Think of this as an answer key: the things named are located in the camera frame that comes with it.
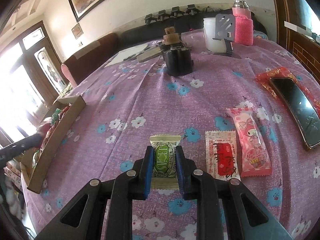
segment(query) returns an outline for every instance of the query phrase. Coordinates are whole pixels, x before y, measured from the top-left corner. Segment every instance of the cardboard tray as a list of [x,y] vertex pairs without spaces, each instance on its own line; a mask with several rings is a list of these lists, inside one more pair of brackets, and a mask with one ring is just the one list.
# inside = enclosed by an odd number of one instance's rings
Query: cardboard tray
[[26,182],[27,189],[33,191],[34,193],[40,194],[43,181],[47,175],[51,161],[55,157],[59,145],[61,144],[73,122],[76,120],[82,109],[84,109],[86,106],[86,103],[81,96],[59,98],[53,103],[52,107],[43,118],[44,120],[46,117],[52,116],[57,108],[62,110],[69,103],[72,104],[71,107],[64,114],[63,118],[52,133],[33,172],[32,158],[35,153],[34,148],[25,151],[20,161],[21,172]]

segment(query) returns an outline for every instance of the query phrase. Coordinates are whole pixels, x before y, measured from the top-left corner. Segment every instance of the white cup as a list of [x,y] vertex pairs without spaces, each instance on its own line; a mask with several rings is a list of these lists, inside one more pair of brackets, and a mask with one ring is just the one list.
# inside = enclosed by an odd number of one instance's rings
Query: white cup
[[213,40],[216,37],[216,19],[215,18],[204,18],[204,38],[205,45],[208,50],[214,53],[226,53],[227,47],[224,39]]

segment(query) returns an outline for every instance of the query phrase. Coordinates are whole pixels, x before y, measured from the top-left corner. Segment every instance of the pink snack package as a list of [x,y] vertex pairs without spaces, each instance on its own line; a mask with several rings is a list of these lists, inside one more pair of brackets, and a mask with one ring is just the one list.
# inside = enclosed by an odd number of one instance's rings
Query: pink snack package
[[271,161],[262,135],[252,117],[252,108],[227,108],[233,118],[242,147],[241,177],[267,176],[272,173]]

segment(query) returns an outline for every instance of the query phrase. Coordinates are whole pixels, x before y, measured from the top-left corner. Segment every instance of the silver screw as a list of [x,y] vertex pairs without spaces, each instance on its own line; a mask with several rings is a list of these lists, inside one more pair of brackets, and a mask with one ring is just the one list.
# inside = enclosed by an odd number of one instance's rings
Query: silver screw
[[127,171],[127,175],[129,176],[129,177],[133,177],[133,176],[135,176],[137,173],[136,173],[136,171],[134,171],[134,170],[129,170],[129,171]]
[[193,171],[193,174],[197,175],[197,176],[201,176],[203,174],[203,171],[199,170],[199,169],[196,169],[196,170]]
[[237,185],[240,184],[240,181],[239,181],[239,179],[232,178],[232,179],[230,180],[230,183],[231,183],[232,185],[237,186]]
[[99,185],[99,181],[97,179],[93,179],[90,181],[90,185],[95,187],[95,186]]

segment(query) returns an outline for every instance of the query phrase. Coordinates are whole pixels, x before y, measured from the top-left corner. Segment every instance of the white wall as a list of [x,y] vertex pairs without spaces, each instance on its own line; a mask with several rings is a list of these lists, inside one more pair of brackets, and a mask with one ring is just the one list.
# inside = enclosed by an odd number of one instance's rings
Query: white wall
[[[275,11],[273,0],[247,0],[249,6]],[[62,54],[61,60],[67,59],[79,50],[78,43],[86,45],[95,39],[112,32],[117,27],[143,17],[149,13],[174,6],[205,3],[233,3],[233,0],[105,0],[95,9],[90,11],[81,21],[80,25],[84,34],[75,39],[71,29],[76,25],[76,20],[71,11],[68,0],[49,0],[44,13],[44,22],[56,50]],[[274,27],[274,19],[269,22],[267,29]]]

